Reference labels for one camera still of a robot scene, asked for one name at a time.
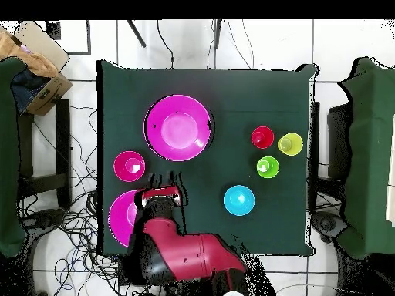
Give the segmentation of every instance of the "table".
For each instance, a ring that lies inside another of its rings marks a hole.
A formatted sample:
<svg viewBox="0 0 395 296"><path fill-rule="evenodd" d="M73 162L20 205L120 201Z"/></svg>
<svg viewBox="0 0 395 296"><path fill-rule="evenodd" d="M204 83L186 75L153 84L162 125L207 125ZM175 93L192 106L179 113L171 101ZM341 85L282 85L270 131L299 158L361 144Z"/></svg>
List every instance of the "table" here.
<svg viewBox="0 0 395 296"><path fill-rule="evenodd" d="M103 198L103 253L125 254L113 238L107 217L121 193L147 186L149 173L182 173L188 205L176 209L175 219L186 232L216 233L240 250L253 254L310 255L306 232L306 140L309 129L309 79L314 65L298 72L258 70L143 70L120 69L106 61L96 64L98 77L99 197ZM166 161L151 151L143 137L143 118L155 101L170 94L192 96L212 112L214 141L199 156L182 163ZM275 133L275 143L260 150L251 143L256 126ZM287 132L305 140L298 156L286 156L276 142ZM133 183L118 180L113 161L124 150L139 152L146 173ZM264 180L256 163L264 155L279 160L280 173ZM244 217L230 215L223 206L225 191L243 184L255 194L255 207Z"/></svg>

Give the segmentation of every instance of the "chair leg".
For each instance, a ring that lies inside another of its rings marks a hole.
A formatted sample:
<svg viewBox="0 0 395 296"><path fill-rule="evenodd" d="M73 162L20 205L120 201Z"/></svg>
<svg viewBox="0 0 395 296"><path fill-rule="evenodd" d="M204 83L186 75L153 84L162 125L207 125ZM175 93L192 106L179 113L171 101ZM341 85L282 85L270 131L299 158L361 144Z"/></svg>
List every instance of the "chair leg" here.
<svg viewBox="0 0 395 296"><path fill-rule="evenodd" d="M136 26L134 25L133 21L128 20L127 22L129 23L129 26L132 28L132 30L133 30L133 32L134 32L134 35L135 35L135 36L137 37L137 39L139 40L141 46L142 46L143 48L145 48L145 47L146 47L146 44L145 44L143 38L141 37L139 31L137 30Z"/></svg>
<svg viewBox="0 0 395 296"><path fill-rule="evenodd" d="M222 19L217 19L215 21L214 47L216 49L218 49L218 46L219 46L219 35L221 34L221 23L222 23Z"/></svg>

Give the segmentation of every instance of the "white tile floor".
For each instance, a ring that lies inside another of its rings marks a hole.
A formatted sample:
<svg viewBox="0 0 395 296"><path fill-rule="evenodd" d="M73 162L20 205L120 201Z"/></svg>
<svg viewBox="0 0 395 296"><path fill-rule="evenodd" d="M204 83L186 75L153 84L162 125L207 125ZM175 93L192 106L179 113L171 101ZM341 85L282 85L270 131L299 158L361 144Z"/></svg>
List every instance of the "white tile floor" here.
<svg viewBox="0 0 395 296"><path fill-rule="evenodd" d="M251 53L241 20L231 20L231 31L238 49L251 65ZM62 73L73 81L73 87L64 96L70 105L77 108L96 108L95 60L105 59L127 68L170 68L170 53L164 47L157 33L155 21L135 21L147 47L143 49L126 21L90 21L91 55L72 56ZM81 32L81 22L63 24L65 29L62 46L68 51L76 45L84 48L86 33ZM254 49L255 68L296 69L301 64L314 62L320 74L316 78L316 101L321 102L319 160L328 163L326 114L331 106L347 102L346 94L336 82L345 79L351 70L353 60L360 56L374 56L386 66L395 65L395 27L385 20L245 20L245 28ZM174 52L175 69L206 69L209 45L213 39L211 20L163 20L160 31ZM209 67L214 67L211 51ZM238 54L232 41L229 24L224 21L220 45L217 52L217 68L244 68L245 62ZM56 142L55 112L53 109L44 117L35 117L44 134ZM92 109L71 109L71 133L81 143L82 158L86 160L96 147L96 134L88 123L96 128L96 114ZM79 159L81 149L73 140L73 176L86 175L86 169ZM34 173L36 176L55 172L55 150L34 131ZM89 166L97 168L96 151L89 159ZM319 174L325 176L325 166L319 167ZM94 180L84 180L86 190L96 188ZM82 193L81 185L73 189L73 196ZM56 207L56 194L40 195L35 208ZM316 254L306 257L266 257L262 263L268 272L278 296L334 296L337 283L337 260L332 245L324 244L312 230L311 242ZM60 231L44 236L35 253L35 284L37 290L47 290L49 295L59 287L59 274L64 267L58 259L64 258L73 249L68 237ZM76 296L75 290L84 285L89 276L87 271L72 272L68 284L75 288L62 289L58 296ZM110 281L117 288L116 281ZM126 287L120 288L122 294ZM79 296L116 296L107 282L92 277L82 288Z"/></svg>

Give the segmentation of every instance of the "black stand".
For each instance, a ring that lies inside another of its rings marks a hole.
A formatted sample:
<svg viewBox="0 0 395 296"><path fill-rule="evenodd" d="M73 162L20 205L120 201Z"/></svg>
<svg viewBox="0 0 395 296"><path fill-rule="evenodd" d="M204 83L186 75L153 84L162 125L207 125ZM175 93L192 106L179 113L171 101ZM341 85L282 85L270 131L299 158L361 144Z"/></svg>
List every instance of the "black stand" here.
<svg viewBox="0 0 395 296"><path fill-rule="evenodd" d="M214 27L214 48L218 49L219 46L219 35L221 34L221 24L222 19L215 20L215 27Z"/></svg>
<svg viewBox="0 0 395 296"><path fill-rule="evenodd" d="M137 31L137 28L136 28L136 26L134 25L134 23L133 23L131 20L128 20L127 22L129 23L129 26L132 28L132 30L133 30L133 32L134 32L134 35L135 35L135 36L137 37L137 39L139 40L141 46L142 46L143 48L145 48L145 47L146 47L146 44L145 44L143 38L141 37L139 31Z"/></svg>
<svg viewBox="0 0 395 296"><path fill-rule="evenodd" d="M33 115L19 117L19 135L21 147L21 181L18 188L18 199L33 194L56 190L58 205L67 209L71 205L70 170L70 111L69 100L56 102L56 174L32 177L32 124Z"/></svg>

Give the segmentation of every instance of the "plate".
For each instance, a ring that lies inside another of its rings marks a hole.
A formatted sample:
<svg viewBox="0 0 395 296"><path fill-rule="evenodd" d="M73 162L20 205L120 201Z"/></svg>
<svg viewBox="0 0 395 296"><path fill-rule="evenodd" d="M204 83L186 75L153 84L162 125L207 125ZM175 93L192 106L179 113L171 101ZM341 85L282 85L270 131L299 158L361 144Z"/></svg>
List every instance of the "plate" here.
<svg viewBox="0 0 395 296"><path fill-rule="evenodd" d="M130 190L120 195L111 205L108 224L115 239L124 247L129 246L129 237L134 228L137 207L134 196L139 190Z"/></svg>
<svg viewBox="0 0 395 296"><path fill-rule="evenodd" d="M172 95L158 100L144 119L148 146L166 160L185 161L204 150L211 135L208 111L190 96Z"/></svg>

